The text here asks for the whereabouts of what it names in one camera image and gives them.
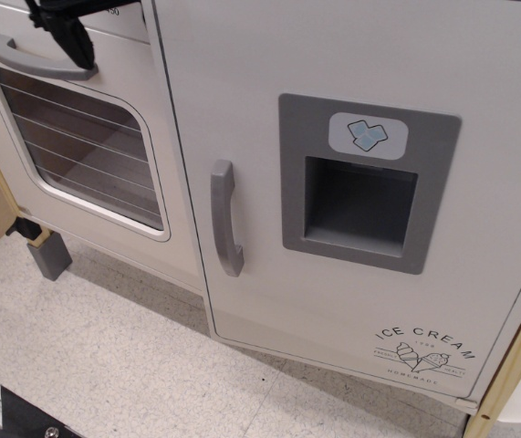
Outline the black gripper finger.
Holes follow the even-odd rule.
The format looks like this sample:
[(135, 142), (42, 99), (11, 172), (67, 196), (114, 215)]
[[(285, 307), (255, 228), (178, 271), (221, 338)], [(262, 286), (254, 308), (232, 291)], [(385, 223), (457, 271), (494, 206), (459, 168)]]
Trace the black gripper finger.
[(79, 18), (133, 3), (139, 0), (46, 0), (39, 4), (26, 0), (34, 27), (49, 32), (74, 64), (87, 70), (95, 67), (95, 55)]

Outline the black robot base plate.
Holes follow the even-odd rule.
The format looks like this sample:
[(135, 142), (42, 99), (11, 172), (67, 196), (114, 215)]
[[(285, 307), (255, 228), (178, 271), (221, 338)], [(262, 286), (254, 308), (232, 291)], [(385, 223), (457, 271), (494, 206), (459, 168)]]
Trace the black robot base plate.
[(4, 432), (18, 437), (83, 437), (83, 434), (74, 431), (4, 386), (1, 387), (1, 403)]

